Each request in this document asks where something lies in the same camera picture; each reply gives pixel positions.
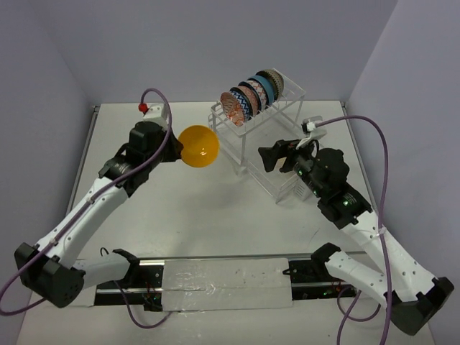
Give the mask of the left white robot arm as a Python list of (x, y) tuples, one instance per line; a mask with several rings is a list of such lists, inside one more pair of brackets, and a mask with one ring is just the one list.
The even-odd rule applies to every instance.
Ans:
[(23, 286), (58, 308), (71, 304), (86, 288), (115, 280), (133, 286), (140, 260), (115, 249), (100, 260), (78, 262), (78, 255), (104, 221), (149, 179), (161, 162), (180, 159), (183, 146), (169, 124), (140, 121), (129, 141), (98, 173), (77, 206), (35, 245), (21, 244), (14, 253)]

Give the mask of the blue triangle patterned bowl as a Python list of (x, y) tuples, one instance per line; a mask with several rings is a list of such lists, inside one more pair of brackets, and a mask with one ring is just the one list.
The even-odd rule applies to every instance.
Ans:
[(249, 79), (247, 83), (255, 90), (257, 93), (260, 103), (261, 103), (261, 111), (265, 110), (267, 105), (267, 94), (265, 89), (263, 88), (262, 84), (256, 80)]

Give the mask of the solid blue bowl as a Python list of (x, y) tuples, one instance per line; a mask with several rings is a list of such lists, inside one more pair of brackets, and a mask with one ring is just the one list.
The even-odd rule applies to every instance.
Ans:
[(267, 94), (267, 106), (270, 107), (275, 100), (275, 93), (272, 84), (265, 77), (260, 75), (254, 75), (252, 78), (260, 83), (265, 90)]

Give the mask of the orange white patterned bowl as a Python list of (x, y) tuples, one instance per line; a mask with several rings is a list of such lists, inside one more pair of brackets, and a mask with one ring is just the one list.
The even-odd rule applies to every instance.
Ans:
[(226, 91), (220, 96), (222, 109), (226, 117), (237, 127), (244, 125), (247, 115), (247, 102), (236, 91)]

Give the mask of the yellow orange bowl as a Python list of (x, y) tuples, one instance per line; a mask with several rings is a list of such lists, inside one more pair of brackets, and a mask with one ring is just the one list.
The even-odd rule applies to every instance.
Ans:
[(178, 140), (183, 145), (181, 160), (188, 166), (207, 167), (219, 155), (219, 138), (206, 126), (190, 126), (181, 132)]

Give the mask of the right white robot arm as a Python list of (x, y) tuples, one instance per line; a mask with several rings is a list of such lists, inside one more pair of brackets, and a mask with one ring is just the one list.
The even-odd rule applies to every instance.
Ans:
[(317, 197), (322, 215), (379, 268), (373, 270), (338, 246), (326, 243), (311, 256), (314, 277), (320, 281), (335, 277), (352, 284), (381, 306), (389, 307), (391, 322), (402, 332), (417, 334), (441, 309), (454, 285), (423, 268), (386, 228), (378, 227), (377, 213), (347, 181), (349, 166), (344, 153), (320, 148), (315, 139), (309, 143), (278, 140), (272, 147), (260, 147), (258, 153), (268, 173), (283, 160), (280, 172), (294, 172)]

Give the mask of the black bowl cream inside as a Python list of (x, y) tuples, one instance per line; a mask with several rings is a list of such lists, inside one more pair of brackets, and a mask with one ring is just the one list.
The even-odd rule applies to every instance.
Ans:
[(284, 91), (284, 80), (282, 76), (276, 70), (273, 69), (266, 69), (262, 72), (274, 82), (276, 89), (275, 99), (279, 100)]

